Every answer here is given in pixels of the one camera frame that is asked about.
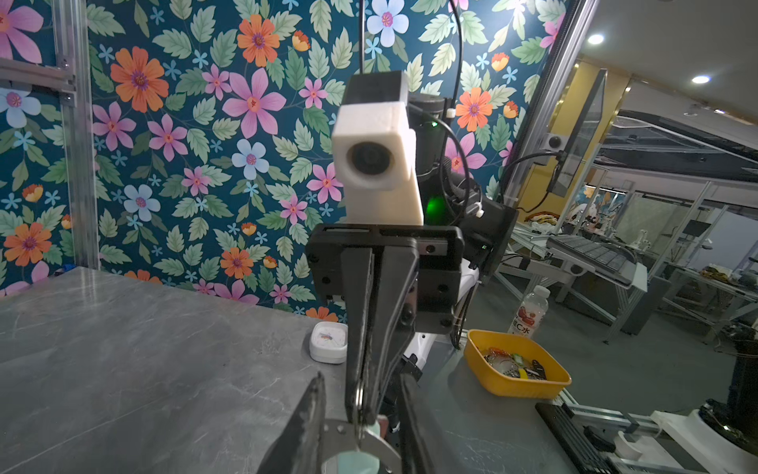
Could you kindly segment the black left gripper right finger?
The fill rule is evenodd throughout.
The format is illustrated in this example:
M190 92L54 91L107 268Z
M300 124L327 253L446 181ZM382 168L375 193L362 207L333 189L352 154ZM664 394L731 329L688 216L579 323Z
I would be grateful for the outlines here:
M399 376L400 458L403 473L436 473L434 457L424 435L422 406L417 398L417 382L412 375Z

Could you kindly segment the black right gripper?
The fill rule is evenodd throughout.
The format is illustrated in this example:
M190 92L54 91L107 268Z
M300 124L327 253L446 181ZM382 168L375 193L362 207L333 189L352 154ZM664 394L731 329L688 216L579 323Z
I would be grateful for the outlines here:
M345 412L375 423L413 329L447 334L459 296L464 239L455 226L319 224L305 256L316 293L347 314Z

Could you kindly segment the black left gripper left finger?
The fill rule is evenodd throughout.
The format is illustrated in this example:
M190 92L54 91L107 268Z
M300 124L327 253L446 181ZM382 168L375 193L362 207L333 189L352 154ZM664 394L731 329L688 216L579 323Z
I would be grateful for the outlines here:
M319 372L308 384L283 432L266 452L257 473L320 473L326 405L325 379Z

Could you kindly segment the metal keyring with red grip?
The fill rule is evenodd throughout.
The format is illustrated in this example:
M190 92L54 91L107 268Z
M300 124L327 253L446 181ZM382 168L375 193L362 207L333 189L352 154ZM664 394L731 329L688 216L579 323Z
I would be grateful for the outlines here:
M363 409L367 396L364 383L349 395L355 406L349 412L353 421L325 418L319 424L317 473L401 473L402 458L380 431L364 424Z

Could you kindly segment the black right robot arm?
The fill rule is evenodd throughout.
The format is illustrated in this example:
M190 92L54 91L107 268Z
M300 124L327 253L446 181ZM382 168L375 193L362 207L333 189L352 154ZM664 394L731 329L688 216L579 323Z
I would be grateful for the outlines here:
M347 99L332 132L345 219L316 226L305 257L319 298L347 312L345 412L355 426L380 413L416 335L454 326L466 241L484 194L444 154L443 118L405 99Z

